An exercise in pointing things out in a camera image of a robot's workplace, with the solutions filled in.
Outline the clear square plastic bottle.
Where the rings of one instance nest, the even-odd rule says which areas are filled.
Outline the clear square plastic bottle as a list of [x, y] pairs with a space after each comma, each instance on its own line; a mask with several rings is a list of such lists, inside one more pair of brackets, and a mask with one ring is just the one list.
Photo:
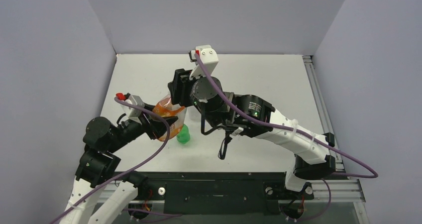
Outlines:
[[194, 106], [187, 108], [187, 114], [190, 120], [194, 122], [201, 121], [201, 113]]

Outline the green plastic bottle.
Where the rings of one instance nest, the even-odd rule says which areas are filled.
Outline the green plastic bottle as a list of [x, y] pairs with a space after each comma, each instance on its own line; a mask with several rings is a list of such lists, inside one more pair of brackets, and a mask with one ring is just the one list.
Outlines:
[[180, 132], [176, 135], [176, 139], [180, 144], [187, 144], [190, 139], [190, 132], [189, 132], [189, 128], [186, 124], [183, 125], [182, 129], [180, 130]]

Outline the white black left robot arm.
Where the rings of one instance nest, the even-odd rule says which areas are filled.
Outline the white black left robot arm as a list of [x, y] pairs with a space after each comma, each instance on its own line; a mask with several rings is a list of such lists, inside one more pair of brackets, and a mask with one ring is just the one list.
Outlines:
[[[148, 178], [137, 169], [165, 147], [170, 138], [170, 126], [178, 117], [161, 117], [152, 111], [153, 106], [143, 103], [118, 103], [126, 108], [126, 121], [115, 126], [107, 118], [99, 116], [87, 124], [83, 138], [85, 152], [75, 173], [68, 204], [52, 220], [53, 224], [110, 224], [130, 201], [147, 196]], [[116, 175], [120, 158], [114, 153], [143, 134], [150, 139], [165, 136], [165, 141], [146, 160]]]

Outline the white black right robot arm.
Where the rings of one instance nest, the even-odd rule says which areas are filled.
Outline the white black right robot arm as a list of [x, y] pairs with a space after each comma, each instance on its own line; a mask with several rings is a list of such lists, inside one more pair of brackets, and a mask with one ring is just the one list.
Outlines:
[[286, 172], [281, 192], [294, 197], [309, 180], [319, 180], [336, 171], [332, 133], [315, 134], [288, 119], [266, 100], [255, 95], [236, 95], [222, 91], [214, 77], [212, 85], [206, 77], [190, 79], [190, 70], [177, 69], [168, 83], [172, 104], [194, 107], [200, 114], [201, 133], [208, 135], [223, 129], [226, 137], [220, 147], [219, 159], [224, 159], [233, 136], [247, 136], [270, 141], [295, 156], [295, 162]]

